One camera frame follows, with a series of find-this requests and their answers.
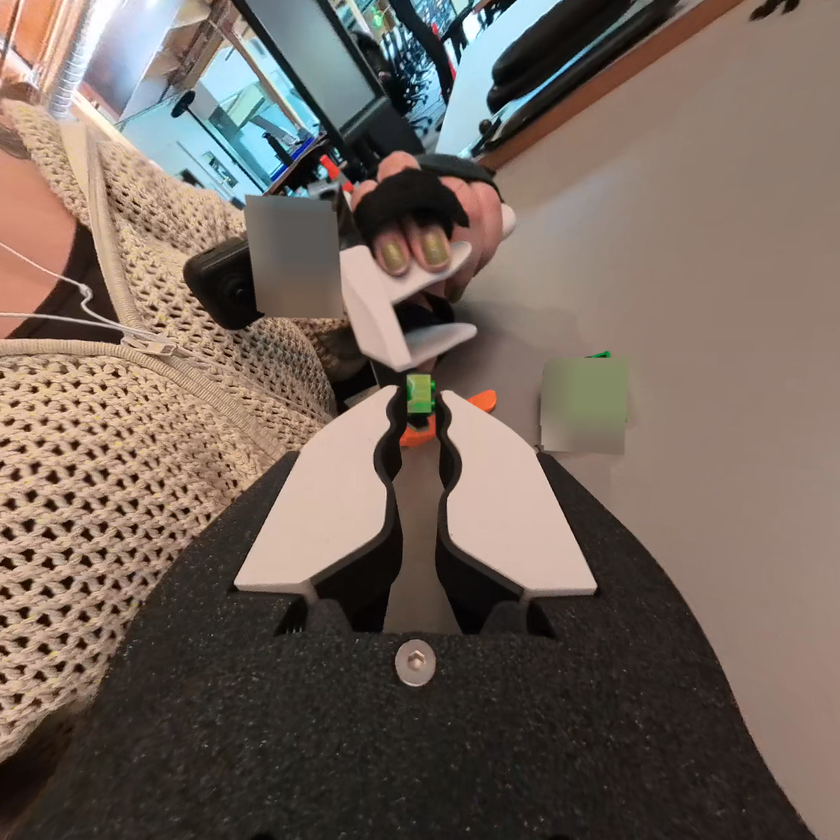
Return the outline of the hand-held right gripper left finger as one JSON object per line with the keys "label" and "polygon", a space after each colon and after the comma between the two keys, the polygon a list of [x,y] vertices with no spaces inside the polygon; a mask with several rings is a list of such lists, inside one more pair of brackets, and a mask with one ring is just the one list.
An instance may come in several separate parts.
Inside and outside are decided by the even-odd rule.
{"label": "hand-held right gripper left finger", "polygon": [[335,601],[352,628],[383,631],[403,562],[393,486],[403,465],[403,390],[388,385],[297,453],[234,579],[239,592]]}

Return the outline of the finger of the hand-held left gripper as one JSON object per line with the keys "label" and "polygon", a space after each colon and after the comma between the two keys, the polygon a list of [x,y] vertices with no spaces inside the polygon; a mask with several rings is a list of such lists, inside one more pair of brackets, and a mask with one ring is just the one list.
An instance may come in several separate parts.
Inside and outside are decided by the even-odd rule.
{"label": "finger of the hand-held left gripper", "polygon": [[442,271],[429,272],[414,265],[399,277],[384,272],[365,245],[340,251],[343,303],[363,355],[392,370],[414,369],[407,367],[405,333],[395,307],[462,267],[471,253],[470,243],[458,241],[451,249],[450,263]]}
{"label": "finger of the hand-held left gripper", "polygon": [[409,354],[407,367],[418,368],[474,339],[477,332],[477,327],[467,322],[434,324],[408,332],[405,334]]}

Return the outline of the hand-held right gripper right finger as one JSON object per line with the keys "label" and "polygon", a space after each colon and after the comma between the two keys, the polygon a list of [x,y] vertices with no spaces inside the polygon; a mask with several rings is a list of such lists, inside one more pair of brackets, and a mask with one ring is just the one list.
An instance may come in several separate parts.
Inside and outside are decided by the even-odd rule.
{"label": "hand-held right gripper right finger", "polygon": [[436,423],[435,568],[459,630],[477,634],[501,604],[595,595],[541,454],[452,391],[438,397]]}

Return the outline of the orange brick separator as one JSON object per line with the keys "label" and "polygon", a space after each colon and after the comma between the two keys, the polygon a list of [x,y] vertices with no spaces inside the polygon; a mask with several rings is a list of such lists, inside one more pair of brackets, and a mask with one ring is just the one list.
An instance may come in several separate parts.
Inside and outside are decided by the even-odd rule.
{"label": "orange brick separator", "polygon": [[[497,392],[485,390],[467,398],[467,402],[486,414],[491,414],[497,407]],[[401,437],[402,448],[416,448],[435,439],[436,414],[411,415],[407,419],[406,430]]]}

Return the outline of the black monitor stand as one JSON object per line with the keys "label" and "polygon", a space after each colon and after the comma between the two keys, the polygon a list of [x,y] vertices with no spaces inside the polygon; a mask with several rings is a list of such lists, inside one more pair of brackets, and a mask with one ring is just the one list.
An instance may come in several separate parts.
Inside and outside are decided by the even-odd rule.
{"label": "black monitor stand", "polygon": [[353,184],[376,175],[380,162],[395,152],[425,154],[423,142],[392,103],[379,98],[339,130],[339,145],[347,165],[344,173]]}

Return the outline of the person's knit-sweater torso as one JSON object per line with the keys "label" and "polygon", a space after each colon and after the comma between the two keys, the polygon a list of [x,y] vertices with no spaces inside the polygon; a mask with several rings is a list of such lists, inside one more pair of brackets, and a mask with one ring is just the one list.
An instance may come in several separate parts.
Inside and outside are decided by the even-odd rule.
{"label": "person's knit-sweater torso", "polygon": [[77,223],[95,312],[141,347],[36,318],[2,339],[2,761],[98,693],[141,604],[233,500],[331,421],[322,334],[341,322],[218,327],[189,258],[245,215],[121,143],[6,101],[2,138]]}

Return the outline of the large black monitor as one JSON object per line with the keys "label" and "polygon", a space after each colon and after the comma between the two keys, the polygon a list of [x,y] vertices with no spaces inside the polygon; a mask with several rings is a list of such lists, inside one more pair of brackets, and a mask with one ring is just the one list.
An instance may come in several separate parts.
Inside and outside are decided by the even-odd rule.
{"label": "large black monitor", "polygon": [[390,107],[330,2],[234,5],[334,139],[363,131]]}

